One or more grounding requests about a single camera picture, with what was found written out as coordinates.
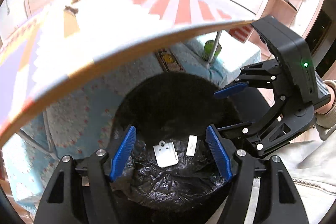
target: metal screw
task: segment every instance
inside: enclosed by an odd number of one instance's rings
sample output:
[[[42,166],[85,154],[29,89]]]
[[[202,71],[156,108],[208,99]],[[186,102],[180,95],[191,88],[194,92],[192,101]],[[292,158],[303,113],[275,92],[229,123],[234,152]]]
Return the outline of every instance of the metal screw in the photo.
[[[281,161],[281,159],[280,159],[279,156],[273,156],[273,157],[272,157],[272,160],[273,160],[274,162],[280,162],[280,161]]]
[[[68,162],[70,160],[70,156],[69,155],[65,155],[63,158],[62,158],[62,161],[63,162]]]
[[[96,152],[96,155],[98,157],[104,156],[106,154],[106,151],[104,149],[98,149]]]
[[[257,145],[257,150],[261,150],[261,149],[263,149],[263,148],[264,148],[263,144],[262,144],[262,143],[258,143],[258,145]]]
[[[241,157],[244,157],[246,155],[246,151],[243,150],[243,149],[238,149],[237,150],[237,155],[241,156]]]

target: person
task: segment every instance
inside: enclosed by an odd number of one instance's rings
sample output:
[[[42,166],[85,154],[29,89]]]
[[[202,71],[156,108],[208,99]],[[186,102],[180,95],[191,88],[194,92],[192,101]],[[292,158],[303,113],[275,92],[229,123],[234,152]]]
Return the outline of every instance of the person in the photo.
[[[326,80],[324,83],[331,99],[316,111],[319,140],[290,143],[266,158],[273,155],[281,158],[300,194],[310,224],[318,224],[336,199],[336,82]],[[253,223],[259,186],[260,179],[255,178],[244,224]],[[206,224],[217,223],[225,202]]]

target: human hand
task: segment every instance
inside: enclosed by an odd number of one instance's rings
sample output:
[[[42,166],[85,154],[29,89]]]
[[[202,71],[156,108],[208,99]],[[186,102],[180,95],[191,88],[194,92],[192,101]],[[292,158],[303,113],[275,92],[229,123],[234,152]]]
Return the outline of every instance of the human hand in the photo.
[[[320,107],[319,109],[315,110],[316,113],[318,114],[326,114],[327,112],[329,112],[329,110],[333,107],[334,102],[335,102],[335,91],[332,87],[327,86],[327,89],[330,92],[330,102],[322,107]]]

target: gray ribbed grip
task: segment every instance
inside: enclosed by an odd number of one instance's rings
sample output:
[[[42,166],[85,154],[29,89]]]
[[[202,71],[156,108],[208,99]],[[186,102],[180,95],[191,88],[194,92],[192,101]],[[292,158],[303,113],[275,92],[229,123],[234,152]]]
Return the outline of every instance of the gray ribbed grip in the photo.
[[[327,96],[330,94],[327,85],[325,83],[323,83],[322,79],[320,78],[320,76],[317,74],[317,72],[315,71],[315,78],[316,78],[316,84],[317,84],[317,88],[320,90],[320,92],[322,93],[322,96]]]

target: zipper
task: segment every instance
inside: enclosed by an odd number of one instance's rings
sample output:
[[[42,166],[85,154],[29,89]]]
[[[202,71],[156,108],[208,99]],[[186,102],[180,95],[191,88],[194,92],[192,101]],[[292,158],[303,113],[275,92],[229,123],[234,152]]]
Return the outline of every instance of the zipper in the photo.
[[[322,187],[321,185],[319,185],[317,183],[308,182],[308,181],[301,180],[301,179],[296,179],[296,178],[292,178],[292,181],[294,182],[294,184],[297,184],[297,185],[317,189],[317,190],[325,192],[326,194],[329,194],[329,195],[336,195],[336,192],[329,191],[329,190],[327,190],[326,188]]]

